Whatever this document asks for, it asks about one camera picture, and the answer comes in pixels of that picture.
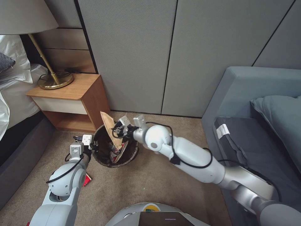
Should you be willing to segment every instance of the drawer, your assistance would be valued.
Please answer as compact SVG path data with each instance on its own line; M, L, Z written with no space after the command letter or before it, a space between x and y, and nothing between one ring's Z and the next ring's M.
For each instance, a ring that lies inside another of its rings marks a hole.
M84 105L80 100L62 100L42 97L32 97L43 111L56 111L87 115Z

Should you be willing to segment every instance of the trash can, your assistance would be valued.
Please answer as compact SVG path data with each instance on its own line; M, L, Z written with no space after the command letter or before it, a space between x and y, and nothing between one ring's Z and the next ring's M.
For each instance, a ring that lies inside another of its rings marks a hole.
M112 163L110 159L111 149L109 146L112 141L104 125L95 131L93 141L98 142L98 149L93 153L93 157L99 164L109 168L121 167L128 164L135 159L139 151L139 143L137 141L124 137L123 142L129 141L129 143L119 161L117 163Z

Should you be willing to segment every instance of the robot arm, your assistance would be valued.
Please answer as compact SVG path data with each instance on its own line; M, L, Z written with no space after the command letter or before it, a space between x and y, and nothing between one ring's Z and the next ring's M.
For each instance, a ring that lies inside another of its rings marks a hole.
M30 226L74 225L77 200L91 158L89 151L84 152L84 147L89 147L92 140L92 135L84 135L82 143L70 145L71 158L50 176L46 196L32 217Z
M182 160L175 164L179 169L203 183L214 183L220 188L230 190L238 203L247 211L256 214L262 226L299 225L301 213L272 201L275 188L259 176L241 166L224 167L210 152L185 138L173 136L172 139L172 135L162 125L149 128L142 115L134 118L134 124L138 129L133 132L133 138L145 148L159 152L169 160L176 155Z
M169 134L163 125L148 127L143 116L134 118L133 127L126 116L120 119L123 128L144 147L165 155L175 166L203 183L214 183L231 191L233 198L246 210L256 214L261 226L296 226L301 213L271 200L274 187L243 167L224 167L212 154L192 142ZM86 176L91 154L84 153L92 135L84 135L83 143L70 145L70 160L57 169L48 181L43 204L34 214L30 225L74 225L77 200Z

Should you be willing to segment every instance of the wooden nightstand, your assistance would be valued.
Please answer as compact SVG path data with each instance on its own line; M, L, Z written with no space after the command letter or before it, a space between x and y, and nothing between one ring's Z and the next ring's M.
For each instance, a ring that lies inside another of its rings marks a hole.
M74 81L59 89L35 87L27 94L58 130L94 132L110 112L103 81L97 74L74 74Z

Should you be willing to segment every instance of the floor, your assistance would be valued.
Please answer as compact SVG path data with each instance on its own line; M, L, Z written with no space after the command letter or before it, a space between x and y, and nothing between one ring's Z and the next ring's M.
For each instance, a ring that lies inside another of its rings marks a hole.
M126 114L112 112L114 119ZM195 118L145 115L147 121L170 125L174 135L185 137L201 147L207 147L201 120ZM0 225L26 225L42 204L51 173L64 164L69 145L78 132L53 134L43 156L0 211ZM105 225L120 209L139 202L159 202L179 208L212 226L230 226L227 208L220 189L204 184L182 172L163 155L156 155L140 145L137 158L120 168L106 168L93 158L87 169L92 181L82 188L76 226Z

